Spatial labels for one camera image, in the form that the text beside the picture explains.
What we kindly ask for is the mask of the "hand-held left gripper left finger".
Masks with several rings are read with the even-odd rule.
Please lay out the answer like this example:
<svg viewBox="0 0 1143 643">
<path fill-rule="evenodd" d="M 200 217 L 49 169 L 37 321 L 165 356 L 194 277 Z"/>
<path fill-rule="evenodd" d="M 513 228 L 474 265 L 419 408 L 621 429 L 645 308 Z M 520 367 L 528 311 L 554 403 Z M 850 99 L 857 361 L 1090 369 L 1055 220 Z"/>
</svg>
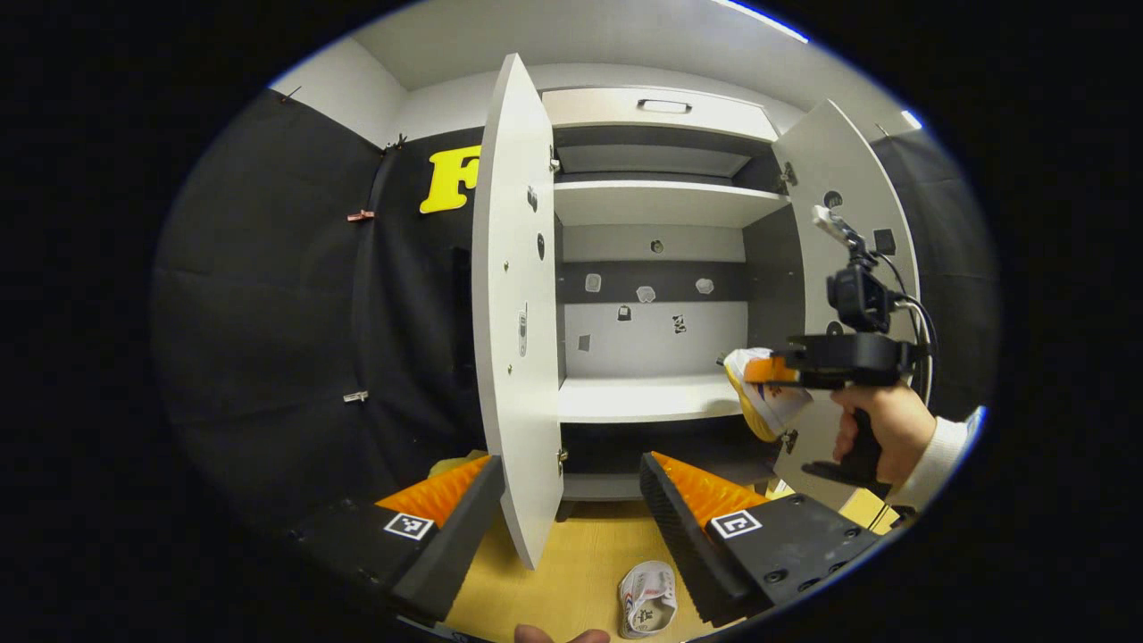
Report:
<svg viewBox="0 0 1143 643">
<path fill-rule="evenodd" d="M 362 606 L 413 622 L 443 622 L 505 481 L 501 456 L 483 455 L 368 503 L 346 497 L 286 529 L 293 553 Z"/>
</svg>

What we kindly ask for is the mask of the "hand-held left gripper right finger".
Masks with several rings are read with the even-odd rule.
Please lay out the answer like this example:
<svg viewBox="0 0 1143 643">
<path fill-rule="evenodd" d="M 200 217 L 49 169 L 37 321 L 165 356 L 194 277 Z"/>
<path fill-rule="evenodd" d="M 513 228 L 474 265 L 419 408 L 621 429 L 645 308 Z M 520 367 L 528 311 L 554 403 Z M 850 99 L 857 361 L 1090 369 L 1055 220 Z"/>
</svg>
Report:
<svg viewBox="0 0 1143 643">
<path fill-rule="evenodd" d="M 881 538 L 805 495 L 767 499 L 658 452 L 639 487 L 703 622 L 756 617 L 823 586 Z"/>
</svg>

